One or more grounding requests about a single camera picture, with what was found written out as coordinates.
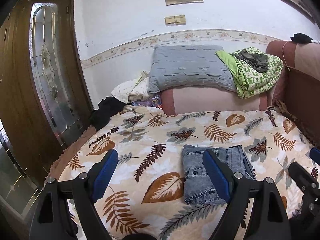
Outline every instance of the white pillow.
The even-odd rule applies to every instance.
[[[116,86],[111,95],[123,103],[131,103],[137,100],[146,100],[152,95],[148,93],[149,73],[141,72],[141,75]]]

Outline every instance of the leaf pattern blanket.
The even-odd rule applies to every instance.
[[[197,112],[167,116],[154,107],[129,107],[99,130],[74,156],[60,181],[87,172],[105,153],[118,152],[118,166],[95,208],[114,239],[146,233],[160,240],[209,239],[226,205],[187,205],[183,199],[184,144],[231,147],[241,144],[258,180],[276,182],[288,216],[301,208],[302,192],[288,176],[298,161],[315,178],[312,147],[296,125],[274,110]],[[253,201],[248,201],[236,239],[243,239]],[[72,200],[69,209],[80,225]],[[85,239],[79,227],[78,239]]]

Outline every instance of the blue gripper pad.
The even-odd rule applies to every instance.
[[[206,150],[203,153],[202,162],[219,197],[228,203],[230,200],[228,181],[222,174],[214,159]]]
[[[310,158],[320,165],[320,151],[317,148],[312,148],[310,150]]]
[[[91,195],[91,200],[96,203],[98,199],[101,199],[109,185],[111,177],[115,172],[118,164],[118,153],[116,150],[112,150],[110,157],[103,165],[98,176],[93,183],[93,192]]]

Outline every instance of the metal screw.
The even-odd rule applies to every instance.
[[[273,179],[270,177],[266,177],[266,182],[268,182],[269,184],[273,183]]]
[[[54,182],[54,177],[47,177],[47,182],[48,183],[53,183]]]
[[[81,173],[78,175],[79,179],[85,179],[87,176],[88,176],[88,173],[86,173],[86,172],[81,172]]]
[[[242,178],[242,174],[240,172],[236,172],[234,174],[234,176],[237,178],[237,179],[241,179]]]

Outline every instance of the gray pillow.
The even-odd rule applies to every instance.
[[[155,46],[148,92],[176,86],[223,88],[236,92],[230,70],[215,54],[217,45]]]

